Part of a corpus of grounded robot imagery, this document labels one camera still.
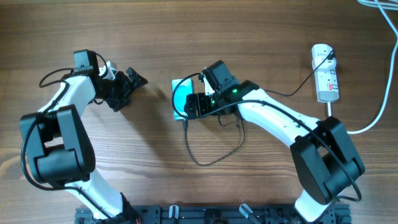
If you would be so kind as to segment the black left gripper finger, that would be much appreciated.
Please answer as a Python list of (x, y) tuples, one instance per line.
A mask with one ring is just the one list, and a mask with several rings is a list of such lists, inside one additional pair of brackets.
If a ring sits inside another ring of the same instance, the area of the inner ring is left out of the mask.
[(127, 93), (125, 95), (110, 96), (107, 98), (107, 104), (114, 112), (118, 112), (130, 103), (130, 95), (130, 93)]
[(128, 74), (128, 77), (131, 81), (131, 84), (130, 84), (131, 90), (135, 90), (139, 87), (142, 87), (142, 86), (148, 84), (148, 81), (144, 77), (140, 76), (132, 67), (129, 67), (126, 70), (126, 73)]

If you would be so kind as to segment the smartphone with teal screen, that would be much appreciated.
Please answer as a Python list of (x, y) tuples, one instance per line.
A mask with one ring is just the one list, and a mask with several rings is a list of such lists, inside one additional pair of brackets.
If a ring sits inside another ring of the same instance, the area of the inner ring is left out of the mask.
[[(174, 79), (172, 80), (172, 92), (174, 91), (175, 87), (177, 84), (182, 80), (181, 79)], [(186, 112), (184, 111), (184, 106), (187, 101), (187, 95), (193, 93), (193, 81), (191, 78), (185, 80), (178, 88), (177, 91), (175, 92), (174, 96), (174, 104), (176, 110), (184, 115), (187, 116)], [(179, 116), (176, 111), (174, 111), (174, 120), (182, 120), (184, 119), (183, 117)]]

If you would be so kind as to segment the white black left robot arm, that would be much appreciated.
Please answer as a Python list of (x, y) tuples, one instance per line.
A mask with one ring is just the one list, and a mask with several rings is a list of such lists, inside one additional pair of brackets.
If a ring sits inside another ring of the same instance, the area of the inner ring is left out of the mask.
[(119, 71), (112, 62), (98, 65), (92, 50), (73, 53), (75, 66), (65, 68), (60, 89), (43, 108), (20, 119), (21, 167), (34, 187), (67, 191), (91, 211), (95, 223), (140, 223), (125, 196), (96, 169), (93, 145), (81, 121), (85, 108), (103, 102), (118, 112), (130, 95), (148, 83), (133, 68)]

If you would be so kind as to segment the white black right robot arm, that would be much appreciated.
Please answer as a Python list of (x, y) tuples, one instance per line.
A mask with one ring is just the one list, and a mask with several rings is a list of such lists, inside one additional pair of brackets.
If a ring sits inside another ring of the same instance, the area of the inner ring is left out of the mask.
[(324, 120), (305, 116), (271, 98), (252, 81), (239, 82), (222, 60), (198, 74), (204, 93), (190, 92), (183, 110), (188, 119), (234, 114), (256, 124), (291, 151), (303, 192), (294, 209), (307, 223), (315, 223), (327, 209), (346, 199), (352, 187), (362, 199), (356, 180), (365, 167), (343, 123), (333, 116)]

